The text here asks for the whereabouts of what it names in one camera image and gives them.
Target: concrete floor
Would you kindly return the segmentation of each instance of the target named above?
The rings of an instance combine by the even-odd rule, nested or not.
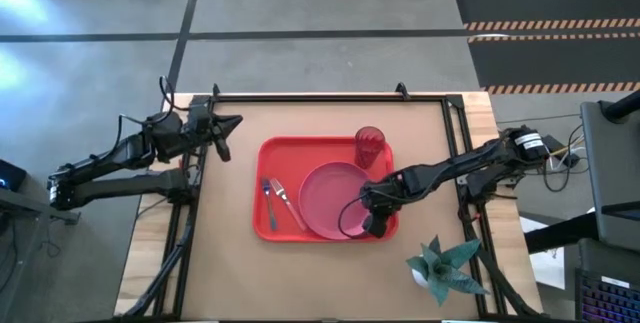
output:
[[[0,35],[178,32],[186,2],[0,0]],[[455,0],[198,0],[191,31],[375,28],[459,29],[462,23]],[[30,194],[45,193],[45,178],[58,165],[108,149],[119,113],[157,111],[156,80],[168,73],[175,45],[0,43],[0,156],[31,174]],[[381,91],[398,81],[416,91],[478,90],[464,38],[422,38],[190,42],[178,91],[208,92],[214,82],[228,92]],[[498,96],[492,102],[496,119],[505,121],[577,113],[585,100],[620,96]],[[579,118],[527,124],[565,140]],[[125,134],[135,129],[126,125]],[[522,212],[564,219],[593,205],[586,174],[573,175],[559,194],[538,178],[517,189]],[[78,226],[52,225],[62,253],[31,262],[13,319],[110,317],[137,201],[94,202],[81,209]],[[543,295],[547,311],[572,316],[570,302],[550,297]]]

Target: cable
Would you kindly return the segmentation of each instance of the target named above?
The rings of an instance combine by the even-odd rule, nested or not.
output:
[[[589,167],[587,167],[587,168],[585,168],[585,169],[583,169],[581,171],[577,171],[577,172],[576,171],[572,171],[570,168],[565,168],[565,169],[563,169],[561,171],[547,172],[547,175],[550,176],[550,175],[554,175],[554,174],[563,174],[563,173],[566,174],[567,171],[570,171],[569,174],[584,174],[584,173],[587,173],[589,171]],[[524,173],[524,174],[525,175],[532,175],[532,176],[541,176],[542,172],[540,171],[540,172],[537,172],[537,173]]]
[[[167,81],[167,85],[171,86],[171,94],[173,96],[173,94],[175,94],[175,88],[173,87],[171,82],[169,82],[169,79],[167,77],[165,77],[164,79]],[[160,91],[162,92],[162,97],[163,97],[164,101],[169,103],[171,105],[171,107],[173,107],[173,109],[179,110],[179,111],[183,111],[183,112],[188,112],[189,111],[189,108],[182,108],[182,107],[178,107],[177,105],[175,105],[175,100],[174,100],[173,97],[171,98],[171,101],[169,101],[169,99],[167,98],[167,92],[164,90],[164,86],[162,84],[160,85]]]
[[[13,231],[12,233],[13,237],[12,237],[12,243],[11,243],[11,247],[13,250],[13,263],[11,265],[11,269],[9,270],[9,274],[7,275],[7,278],[5,278],[2,285],[0,285],[0,294],[2,293],[2,291],[4,291],[4,289],[9,284],[9,281],[11,280],[11,276],[13,275],[13,272],[15,271],[16,266],[18,265],[18,243],[16,238],[16,218],[15,217],[13,217],[13,219],[11,220],[11,227]],[[9,252],[7,252],[7,255],[2,260],[2,264],[0,264],[0,267],[4,266],[4,263],[7,261],[8,258],[9,258]]]
[[[575,145],[575,144],[578,144],[578,143],[582,143],[583,141],[584,141],[584,135],[582,135],[582,136],[578,137],[578,138],[576,139],[575,143],[572,143],[572,144],[574,144],[574,145]],[[566,152],[567,150],[569,150],[569,147],[564,147],[564,148],[558,149],[557,151],[555,151],[555,152],[551,152],[551,153],[549,153],[549,154],[550,154],[550,155],[552,155],[552,156],[556,156],[556,155],[558,155],[558,154],[561,154],[561,153]]]
[[[51,220],[49,221],[49,225],[47,226],[47,240],[40,242],[40,249],[42,249],[42,246],[44,246],[45,244],[47,245],[47,255],[49,256],[49,258],[55,258],[60,255],[60,252],[62,252],[60,246],[53,243],[53,241],[51,240],[51,223],[57,220],[59,219],[57,219],[56,217],[51,218]]]
[[[345,235],[346,237],[349,237],[349,238],[351,238],[351,239],[358,239],[358,238],[362,238],[362,237],[364,237],[364,236],[367,234],[366,232],[364,232],[364,233],[361,233],[361,234],[358,234],[358,235],[355,235],[355,236],[354,236],[354,235],[348,234],[347,232],[345,232],[345,231],[344,231],[344,229],[342,229],[342,215],[344,214],[344,212],[345,212],[345,211],[347,210],[347,208],[349,208],[352,204],[354,204],[355,202],[359,201],[360,199],[362,199],[362,198],[364,198],[364,197],[366,197],[366,196],[367,196],[366,194],[363,194],[363,195],[359,196],[358,198],[356,198],[356,199],[352,200],[351,202],[349,202],[349,203],[345,204],[345,206],[344,206],[344,207],[342,207],[342,210],[340,211],[340,214],[338,215],[338,229],[340,230],[340,233],[342,233],[342,234],[343,234],[343,235]]]
[[[492,193],[491,195],[492,195],[493,197],[496,197],[496,198],[502,198],[502,199],[512,199],[512,200],[516,200],[516,199],[518,199],[518,197],[515,197],[515,196],[505,196],[505,195],[502,195],[502,194],[496,194],[496,193]]]
[[[160,92],[162,92],[162,97],[163,97],[164,100],[167,100],[167,92],[164,90],[164,85],[162,83],[166,79],[167,79],[167,77],[165,77],[165,76],[160,76],[160,78],[158,78],[158,86],[160,87]],[[166,111],[162,117],[160,117],[160,118],[158,118],[156,120],[153,120],[153,121],[141,121],[141,120],[138,120],[138,119],[135,119],[135,118],[131,118],[131,117],[127,116],[126,114],[120,114],[120,117],[122,117],[124,119],[127,119],[127,120],[130,120],[131,122],[138,123],[143,127],[148,127],[148,126],[152,126],[154,124],[158,124],[158,123],[163,122],[165,119],[167,119],[169,117],[169,115],[171,115],[171,113],[173,112],[173,109],[176,108],[176,106],[174,104],[175,103],[175,90],[173,88],[173,85],[171,85],[171,84],[167,84],[167,85],[171,88],[170,89],[171,100],[169,101],[169,110]]]
[[[515,120],[501,121],[501,122],[496,121],[496,123],[497,124],[506,124],[506,123],[529,122],[529,121],[534,121],[534,120],[547,120],[547,119],[558,119],[558,118],[578,117],[578,116],[580,116],[580,113],[563,114],[563,115],[550,116],[550,117],[540,117],[540,118],[515,119]]]
[[[157,206],[158,204],[160,204],[160,203],[162,203],[162,202],[166,201],[167,199],[169,199],[169,198],[168,198],[168,197],[164,197],[164,198],[160,199],[159,201],[157,201],[157,202],[153,203],[152,205],[148,206],[147,208],[145,208],[145,209],[141,210],[140,212],[138,212],[138,215],[136,215],[136,220],[137,220],[138,218],[140,218],[140,216],[141,216],[142,214],[144,214],[144,212],[148,211],[148,210],[149,210],[149,209],[151,209],[151,208],[154,208],[154,207],[155,207],[155,206]]]
[[[571,147],[575,141],[572,139],[573,135],[578,131],[578,129],[582,128],[582,124],[580,124],[579,126],[577,126],[572,132],[571,134],[569,134],[569,141],[567,142],[567,147]],[[569,177],[571,176],[571,167],[567,167],[567,169],[565,170],[566,172],[566,177],[564,179],[564,182],[562,183],[562,185],[559,188],[552,188],[549,185],[549,181],[547,180],[547,162],[544,163],[544,165],[542,166],[542,180],[544,181],[544,185],[545,187],[547,187],[547,189],[551,192],[554,193],[558,193],[561,192],[562,190],[564,190],[567,185],[569,184]]]

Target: pink plate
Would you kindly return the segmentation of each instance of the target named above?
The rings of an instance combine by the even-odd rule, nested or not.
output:
[[[345,162],[327,163],[309,173],[298,198],[300,214],[309,228],[328,239],[349,239],[338,229],[338,216],[345,204],[358,197],[367,178],[367,172]],[[360,201],[354,202],[342,215],[342,229],[349,235],[361,234],[367,214]]]

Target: succulent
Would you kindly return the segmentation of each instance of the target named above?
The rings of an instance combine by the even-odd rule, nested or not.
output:
[[[442,303],[447,299],[449,288],[462,293],[489,294],[473,278],[458,270],[476,253],[480,247],[479,240],[465,242],[444,253],[440,251],[438,236],[431,241],[429,246],[424,244],[421,246],[422,256],[407,259],[407,264],[429,283],[429,290],[438,301],[439,306],[442,306]]]

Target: white paper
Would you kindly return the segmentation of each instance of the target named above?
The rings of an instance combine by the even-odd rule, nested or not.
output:
[[[546,224],[522,217],[520,217],[520,225],[525,233],[547,226]],[[529,255],[529,259],[531,259],[533,275],[536,277],[536,282],[564,290],[564,248],[561,247],[531,254]]]

